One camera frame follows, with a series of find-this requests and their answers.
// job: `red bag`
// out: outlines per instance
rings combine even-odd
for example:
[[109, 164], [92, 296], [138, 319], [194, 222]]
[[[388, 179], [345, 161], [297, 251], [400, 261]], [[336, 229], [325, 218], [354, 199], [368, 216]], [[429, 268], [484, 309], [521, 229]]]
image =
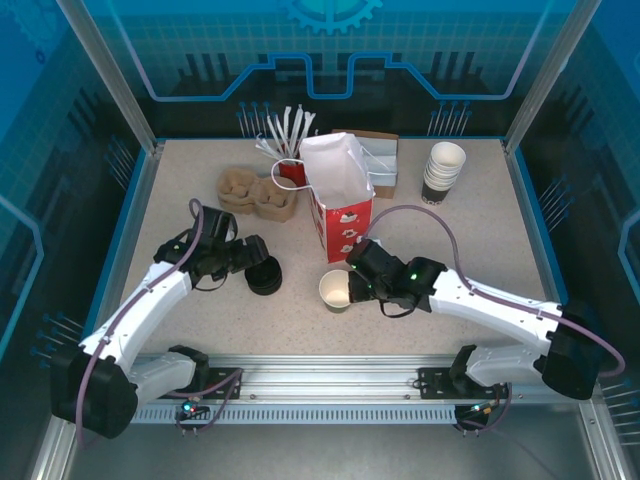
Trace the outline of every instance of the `red bag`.
[[373, 211], [374, 190], [362, 147], [351, 133], [308, 137], [300, 145], [300, 157], [327, 260], [342, 261], [369, 228]]

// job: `stack of paper cups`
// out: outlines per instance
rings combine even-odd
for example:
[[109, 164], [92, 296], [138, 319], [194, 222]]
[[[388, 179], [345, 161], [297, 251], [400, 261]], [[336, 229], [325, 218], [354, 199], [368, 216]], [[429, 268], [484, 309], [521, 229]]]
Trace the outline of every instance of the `stack of paper cups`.
[[466, 159], [467, 154], [455, 143], [436, 143], [424, 169], [422, 201], [429, 205], [442, 203], [456, 183]]

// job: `speckled countertop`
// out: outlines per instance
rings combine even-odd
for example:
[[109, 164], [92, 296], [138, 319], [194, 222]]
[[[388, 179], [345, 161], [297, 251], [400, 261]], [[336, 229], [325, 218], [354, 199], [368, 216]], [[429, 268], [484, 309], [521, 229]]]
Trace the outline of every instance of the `speckled countertop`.
[[[393, 200], [376, 199], [374, 214], [399, 204], [424, 205], [422, 172], [434, 140], [400, 140], [398, 186]], [[442, 205], [432, 207], [455, 232], [466, 274], [479, 282], [543, 298], [511, 178], [498, 140], [459, 140], [468, 160]], [[252, 140], [166, 142], [147, 206], [124, 294], [140, 282], [159, 245], [192, 225], [191, 197], [218, 206], [215, 183], [228, 166], [254, 168], [266, 176], [270, 160]], [[285, 224], [237, 215], [239, 236], [261, 235], [282, 266], [283, 285], [270, 297], [253, 294], [243, 274], [232, 275], [215, 293], [192, 292], [169, 313], [143, 348], [164, 352], [184, 344], [209, 354], [419, 354], [456, 353], [465, 344], [513, 343], [466, 320], [416, 312], [402, 319], [381, 315], [378, 304], [351, 305], [341, 315], [327, 311], [318, 283], [327, 265], [311, 221], [306, 194]], [[426, 256], [453, 265], [441, 227], [418, 212], [396, 212], [378, 224], [375, 236], [403, 261]]]

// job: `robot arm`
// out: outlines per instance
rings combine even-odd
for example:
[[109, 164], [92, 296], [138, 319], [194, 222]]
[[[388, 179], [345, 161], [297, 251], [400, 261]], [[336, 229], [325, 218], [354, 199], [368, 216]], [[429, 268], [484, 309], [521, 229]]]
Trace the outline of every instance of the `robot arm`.
[[[201, 214], [202, 235], [179, 269], [175, 265], [195, 241], [195, 225], [158, 249], [140, 285], [104, 325], [80, 345], [61, 347], [52, 356], [51, 408], [55, 416], [75, 421], [80, 383], [101, 342], [104, 345], [89, 379], [82, 418], [86, 428], [104, 437], [119, 435], [137, 408], [150, 400], [185, 387], [193, 392], [204, 389], [208, 359], [189, 348], [174, 347], [157, 360], [133, 367], [151, 333], [204, 276], [224, 280], [229, 273], [250, 268], [269, 256], [259, 236], [235, 239], [233, 215], [209, 207], [202, 207]], [[172, 268], [175, 271], [166, 275]], [[115, 329], [106, 337], [117, 318]]]
[[[451, 314], [504, 333], [521, 343], [500, 348], [463, 347], [450, 371], [460, 394], [465, 395], [474, 385], [544, 382], [571, 398], [591, 397], [600, 367], [601, 349], [586, 337], [543, 316], [545, 313], [562, 315], [581, 326], [593, 328], [594, 319], [581, 305], [570, 303], [563, 307], [553, 302], [540, 302], [474, 281], [470, 281], [472, 289], [469, 290], [458, 273], [444, 264], [422, 257], [404, 264], [369, 239], [354, 246], [347, 263], [353, 268], [349, 272], [352, 303], [378, 300], [382, 313], [392, 318], [408, 315], [416, 309]], [[483, 298], [474, 291], [488, 293], [494, 300]], [[405, 311], [388, 315], [385, 310], [388, 303]]]

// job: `paper cup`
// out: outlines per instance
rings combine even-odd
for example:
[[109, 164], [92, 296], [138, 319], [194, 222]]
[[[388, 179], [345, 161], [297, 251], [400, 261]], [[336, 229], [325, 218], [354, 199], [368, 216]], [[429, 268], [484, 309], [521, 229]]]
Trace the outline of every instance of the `paper cup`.
[[331, 270], [320, 280], [320, 297], [330, 312], [342, 313], [349, 303], [349, 272]]
[[425, 175], [422, 183], [422, 201], [427, 205], [440, 205], [454, 183], [455, 179], [449, 185], [437, 185]]
[[456, 183], [456, 177], [442, 179], [442, 178], [435, 178], [435, 177], [432, 177], [431, 175], [425, 174], [424, 181], [432, 187], [451, 188], [453, 184]]
[[452, 180], [458, 178], [460, 172], [446, 172], [443, 173], [436, 168], [433, 168], [432, 165], [427, 165], [427, 170], [425, 174], [431, 178], [439, 178], [441, 180]]
[[438, 142], [431, 149], [428, 163], [444, 172], [459, 172], [466, 160], [467, 154], [455, 143]]

